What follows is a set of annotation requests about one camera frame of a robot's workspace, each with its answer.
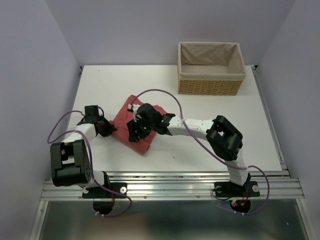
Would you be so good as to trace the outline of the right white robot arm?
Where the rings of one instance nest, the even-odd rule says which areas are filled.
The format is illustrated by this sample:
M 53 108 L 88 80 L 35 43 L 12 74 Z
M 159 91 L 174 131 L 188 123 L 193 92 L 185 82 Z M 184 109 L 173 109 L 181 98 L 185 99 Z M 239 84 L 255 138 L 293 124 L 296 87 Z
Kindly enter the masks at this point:
M 127 123 L 130 142 L 138 143 L 152 132 L 205 140 L 229 172 L 229 181 L 215 182 L 216 197 L 260 196 L 258 184 L 251 180 L 242 157 L 243 135 L 224 116 L 213 120 L 182 119 L 173 113 L 161 114 L 149 103 L 129 104 L 128 111 L 133 113 L 133 119 Z

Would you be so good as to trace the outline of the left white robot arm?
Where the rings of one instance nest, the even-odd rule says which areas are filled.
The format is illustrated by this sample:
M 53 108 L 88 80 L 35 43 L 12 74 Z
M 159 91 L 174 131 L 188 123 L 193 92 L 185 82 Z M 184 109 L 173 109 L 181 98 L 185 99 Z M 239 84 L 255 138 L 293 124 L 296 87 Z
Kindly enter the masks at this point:
M 103 171 L 93 170 L 92 150 L 89 142 L 96 136 L 109 137 L 117 128 L 104 115 L 98 105 L 84 107 L 83 117 L 74 130 L 63 141 L 51 140 L 50 144 L 51 179 L 56 187 L 79 186 L 91 198 L 108 198 L 115 195 L 109 176 Z

